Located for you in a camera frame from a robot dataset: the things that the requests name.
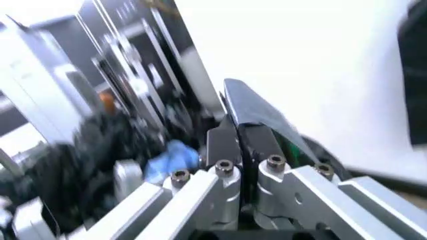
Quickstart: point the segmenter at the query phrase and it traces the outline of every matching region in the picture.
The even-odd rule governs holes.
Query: blue glove
[[[150,159],[144,169],[144,180],[161,185],[171,173],[197,167],[199,154],[179,140],[167,143],[166,152]]]

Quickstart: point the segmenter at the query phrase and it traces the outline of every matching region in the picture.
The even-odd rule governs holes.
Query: machine
[[[132,160],[117,162],[121,202],[93,226],[58,236],[37,198],[17,210],[20,239],[427,239],[425,211],[320,156],[244,82],[225,79],[220,98],[210,82],[201,87],[165,26],[156,34],[141,18],[113,29],[92,61],[119,108],[161,136],[202,132],[198,168],[175,171],[160,186],[141,182]]]

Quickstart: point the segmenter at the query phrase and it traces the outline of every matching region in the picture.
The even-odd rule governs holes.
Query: silver metal bracket
[[[170,191],[145,182],[91,227],[83,239],[134,239],[171,198]]]
[[[215,174],[199,170],[136,239],[187,239],[195,229],[208,230],[223,213],[223,190]]]
[[[282,203],[281,215],[305,229],[330,228],[340,239],[401,239],[311,166],[265,174],[262,186]]]

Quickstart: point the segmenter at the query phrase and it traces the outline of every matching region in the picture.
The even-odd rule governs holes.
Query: white panel
[[[34,55],[33,49],[22,40],[21,37],[26,36],[10,31],[3,32],[0,37],[0,50],[5,56],[0,58],[0,89],[49,143],[71,142],[81,121],[76,108]],[[46,57],[52,61],[48,63],[50,66],[55,60],[63,61],[56,59],[54,54]]]
[[[245,81],[350,169],[427,185],[397,28],[408,0],[176,0],[218,91]]]

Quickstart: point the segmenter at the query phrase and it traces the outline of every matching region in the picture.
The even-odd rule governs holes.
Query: screw head
[[[172,186],[182,188],[190,180],[190,172],[187,169],[172,172],[170,175]]]
[[[283,156],[272,154],[267,158],[267,168],[280,173],[285,170],[286,160]]]
[[[215,173],[221,178],[233,175],[234,163],[227,159],[222,159],[215,164]]]
[[[329,164],[316,163],[314,165],[314,170],[316,170],[316,172],[321,174],[323,177],[325,177],[329,181],[331,181],[332,177],[334,177],[334,169]]]

